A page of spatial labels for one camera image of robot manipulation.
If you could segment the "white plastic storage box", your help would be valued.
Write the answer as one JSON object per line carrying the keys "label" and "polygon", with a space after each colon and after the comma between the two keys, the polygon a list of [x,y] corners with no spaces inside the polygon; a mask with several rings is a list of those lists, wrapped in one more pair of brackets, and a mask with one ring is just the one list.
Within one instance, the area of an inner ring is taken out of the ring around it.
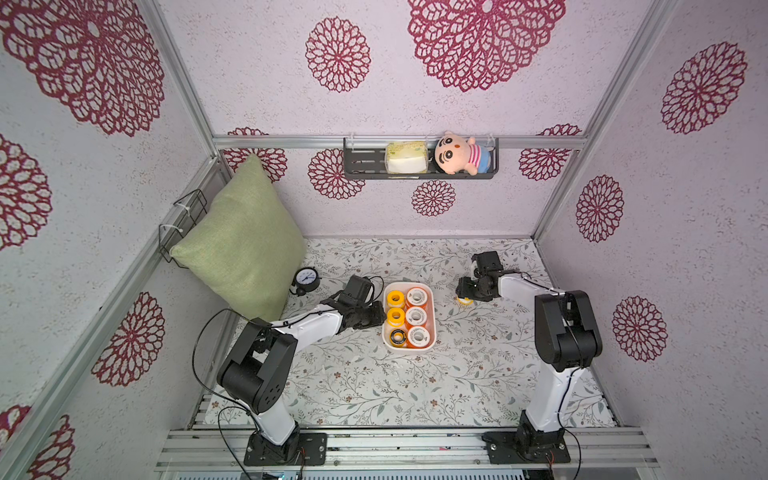
{"label": "white plastic storage box", "polygon": [[381,339],[391,351],[422,353],[437,343],[434,295],[418,282],[393,282],[383,293],[385,321]]}

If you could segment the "yellow black tape roll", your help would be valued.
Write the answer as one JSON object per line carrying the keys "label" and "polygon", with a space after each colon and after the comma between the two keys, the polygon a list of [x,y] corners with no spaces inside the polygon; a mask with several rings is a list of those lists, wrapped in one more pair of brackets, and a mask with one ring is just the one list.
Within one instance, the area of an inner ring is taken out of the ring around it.
{"label": "yellow black tape roll", "polygon": [[389,343],[394,348],[404,348],[407,346],[408,333],[405,329],[393,329],[388,336]]}

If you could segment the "orange white tape roll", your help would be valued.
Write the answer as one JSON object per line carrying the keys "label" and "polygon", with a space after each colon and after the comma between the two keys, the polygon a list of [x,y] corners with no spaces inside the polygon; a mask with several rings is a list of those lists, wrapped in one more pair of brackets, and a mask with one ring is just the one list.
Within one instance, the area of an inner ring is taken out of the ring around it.
{"label": "orange white tape roll", "polygon": [[413,326],[407,332],[407,346],[413,349],[424,349],[431,345],[430,332],[423,326]]}
{"label": "orange white tape roll", "polygon": [[405,322],[408,328],[424,327],[428,320],[428,314],[424,308],[412,307],[405,312]]}
{"label": "orange white tape roll", "polygon": [[429,294],[422,287],[413,287],[406,292],[405,300],[408,308],[423,308],[429,301]]}

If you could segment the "orange white tape roll bottom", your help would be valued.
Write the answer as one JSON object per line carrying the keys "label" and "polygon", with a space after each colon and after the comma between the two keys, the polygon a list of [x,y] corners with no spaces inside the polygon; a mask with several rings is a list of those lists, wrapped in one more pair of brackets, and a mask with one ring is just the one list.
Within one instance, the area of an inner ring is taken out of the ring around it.
{"label": "orange white tape roll bottom", "polygon": [[413,326],[407,332],[407,346],[413,349],[424,349],[431,345],[430,332],[423,326]]}

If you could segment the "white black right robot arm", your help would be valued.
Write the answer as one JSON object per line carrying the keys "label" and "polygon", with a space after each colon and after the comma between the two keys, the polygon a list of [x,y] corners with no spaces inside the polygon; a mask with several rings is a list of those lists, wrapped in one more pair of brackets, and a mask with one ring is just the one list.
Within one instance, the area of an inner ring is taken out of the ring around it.
{"label": "white black right robot arm", "polygon": [[558,433],[573,388],[601,355],[603,342],[586,292],[558,290],[530,274],[503,267],[495,251],[471,257],[474,274],[459,280],[457,297],[491,302],[510,300],[533,315],[535,349],[541,361],[537,386],[521,413],[518,431]]}

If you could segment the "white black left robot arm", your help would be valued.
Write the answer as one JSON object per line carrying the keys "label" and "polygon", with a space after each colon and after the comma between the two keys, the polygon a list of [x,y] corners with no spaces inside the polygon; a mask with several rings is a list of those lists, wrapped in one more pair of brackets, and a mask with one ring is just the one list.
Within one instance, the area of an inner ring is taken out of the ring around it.
{"label": "white black left robot arm", "polygon": [[348,329],[380,327],[385,319],[374,282],[353,275],[305,314],[273,323],[248,321],[217,373],[217,384],[246,406],[262,438],[282,447],[299,431],[282,399],[296,354]]}

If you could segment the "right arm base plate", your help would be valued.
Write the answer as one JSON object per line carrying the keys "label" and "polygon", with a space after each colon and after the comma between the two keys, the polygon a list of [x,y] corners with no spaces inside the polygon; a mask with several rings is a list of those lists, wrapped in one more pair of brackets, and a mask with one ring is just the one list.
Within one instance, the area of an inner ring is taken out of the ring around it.
{"label": "right arm base plate", "polygon": [[481,435],[491,464],[568,464],[564,430],[555,432],[487,431]]}

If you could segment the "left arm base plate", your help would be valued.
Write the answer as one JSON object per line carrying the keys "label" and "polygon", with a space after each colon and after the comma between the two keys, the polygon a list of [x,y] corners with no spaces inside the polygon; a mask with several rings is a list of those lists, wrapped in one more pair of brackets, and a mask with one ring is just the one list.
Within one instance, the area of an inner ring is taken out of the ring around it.
{"label": "left arm base plate", "polygon": [[244,465],[257,466],[322,466],[325,464],[328,435],[325,433],[292,433],[286,442],[277,445],[262,434],[251,435],[244,456]]}

